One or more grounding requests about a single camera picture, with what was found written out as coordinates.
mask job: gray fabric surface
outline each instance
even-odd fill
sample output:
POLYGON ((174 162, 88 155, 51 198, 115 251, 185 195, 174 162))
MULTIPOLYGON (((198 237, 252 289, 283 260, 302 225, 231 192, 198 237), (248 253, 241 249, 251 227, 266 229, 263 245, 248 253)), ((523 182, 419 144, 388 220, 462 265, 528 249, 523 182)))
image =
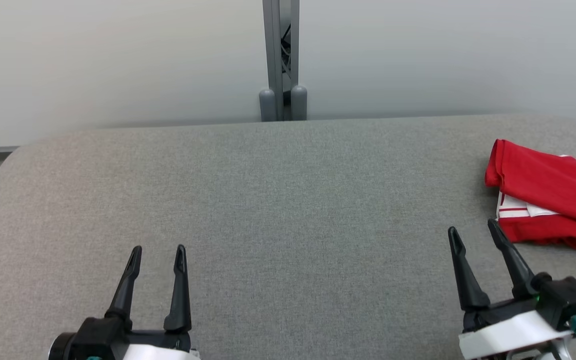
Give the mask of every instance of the gray fabric surface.
MULTIPOLYGON (((449 226, 491 299, 511 296, 486 224, 496 138, 576 157, 576 121, 533 114, 98 130, 19 148, 0 168, 0 360, 44 359, 103 316, 137 244, 134 326, 162 328, 179 243, 206 360, 459 359, 449 226)), ((576 276, 574 250, 518 248, 535 272, 576 276)))

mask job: black cable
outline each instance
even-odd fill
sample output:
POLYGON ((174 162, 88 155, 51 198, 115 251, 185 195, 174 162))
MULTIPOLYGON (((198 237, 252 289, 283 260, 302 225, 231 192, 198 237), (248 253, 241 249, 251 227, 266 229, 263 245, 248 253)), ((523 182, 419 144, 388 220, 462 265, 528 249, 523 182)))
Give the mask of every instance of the black cable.
POLYGON ((290 32, 290 24, 288 25, 286 32, 283 33, 283 36, 281 37, 281 41, 286 41, 286 36, 288 36, 288 32, 290 32))

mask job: white wall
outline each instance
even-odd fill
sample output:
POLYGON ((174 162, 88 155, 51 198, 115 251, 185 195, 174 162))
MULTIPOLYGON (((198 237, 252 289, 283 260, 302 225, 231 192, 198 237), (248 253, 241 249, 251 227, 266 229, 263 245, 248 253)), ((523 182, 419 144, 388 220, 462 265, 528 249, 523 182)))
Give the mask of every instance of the white wall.
POLYGON ((302 0, 308 118, 576 118, 576 0, 302 0))
POLYGON ((0 0, 0 146, 259 121, 261 0, 0 0))

